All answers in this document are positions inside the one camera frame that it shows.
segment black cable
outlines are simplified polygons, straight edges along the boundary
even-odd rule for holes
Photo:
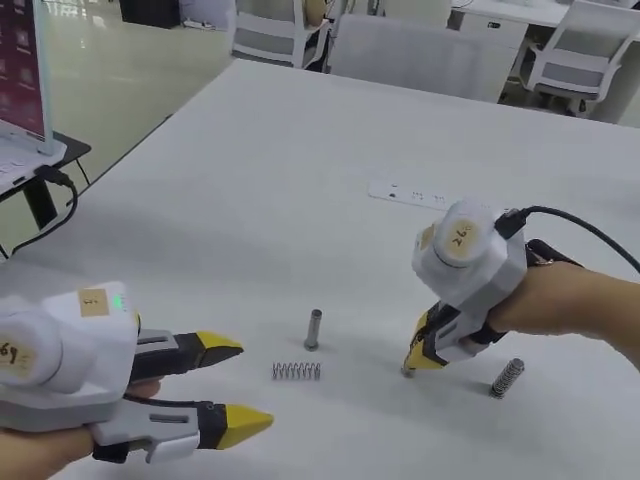
[[[35,174],[37,177],[42,178],[46,182],[60,185],[62,187],[67,187],[69,190],[71,190],[71,208],[69,209],[69,213],[67,213],[67,216],[64,217],[64,219],[56,223],[53,227],[43,230],[35,237],[30,238],[29,240],[22,242],[21,244],[16,246],[12,250],[11,255],[15,255],[23,248],[28,247],[38,240],[42,240],[43,238],[51,235],[53,232],[69,222],[69,220],[71,220],[71,217],[73,217],[73,215],[76,213],[76,210],[78,209],[78,189],[76,188],[73,181],[69,178],[69,175],[49,165],[43,165],[42,167],[37,168]]]
[[[563,210],[558,210],[557,208],[550,207],[541,207],[539,205],[534,205],[529,208],[523,208],[522,210],[513,210],[505,213],[502,217],[500,217],[496,221],[496,230],[502,235],[504,238],[511,238],[517,231],[519,231],[522,227],[524,227],[527,222],[527,218],[532,213],[546,213],[547,215],[553,215],[556,217],[564,218],[565,220],[569,220],[571,223],[574,223],[585,230],[593,233],[600,240],[605,242],[611,248],[613,248],[618,255],[624,258],[629,264],[640,273],[640,262],[636,260],[633,255],[627,252],[622,246],[616,242],[609,235],[604,233],[599,228],[591,225],[589,222],[582,220],[575,215],[567,213]]]

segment white table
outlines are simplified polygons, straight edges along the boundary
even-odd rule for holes
[[[60,479],[626,478],[637,473],[640,376],[581,337],[507,336],[472,361],[399,373],[435,301],[410,267],[441,212],[367,196],[372,179],[542,203],[593,221],[635,254],[637,131],[236,61],[81,199],[77,217],[0,269],[33,300],[110,279],[146,326],[212,329],[246,352],[167,378],[162,398],[245,403],[272,428],[225,452],[124,467],[83,461]],[[527,233],[635,278],[577,227]],[[321,348],[302,347],[325,312]],[[527,371],[486,396],[506,362]],[[320,382],[273,382],[273,361],[320,361]]]
[[[464,14],[461,31],[480,35],[496,42],[493,60],[494,85],[492,98],[502,91],[511,67],[524,40],[529,25],[557,27],[569,7],[556,0],[528,0],[528,5],[515,0],[473,0],[469,5],[455,9]],[[500,24],[499,29],[489,23]],[[608,123],[618,123],[640,87],[640,35],[627,50],[622,68],[616,73],[607,98],[591,113],[590,118]]]

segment laptop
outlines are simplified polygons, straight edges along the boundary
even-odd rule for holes
[[[64,156],[53,139],[41,0],[0,0],[0,194]]]

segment yellow fingertip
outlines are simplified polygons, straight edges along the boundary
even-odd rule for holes
[[[205,348],[232,347],[242,349],[242,345],[230,338],[212,332],[196,332]]]
[[[216,450],[233,447],[273,424],[273,415],[243,405],[227,405],[227,430]]]
[[[424,340],[419,341],[411,347],[409,355],[407,355],[404,361],[405,367],[417,370],[437,370],[443,368],[442,365],[433,360],[429,360],[422,354],[423,347]]]

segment laptop screen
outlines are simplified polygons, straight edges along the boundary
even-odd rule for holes
[[[44,140],[34,1],[0,0],[0,120]]]

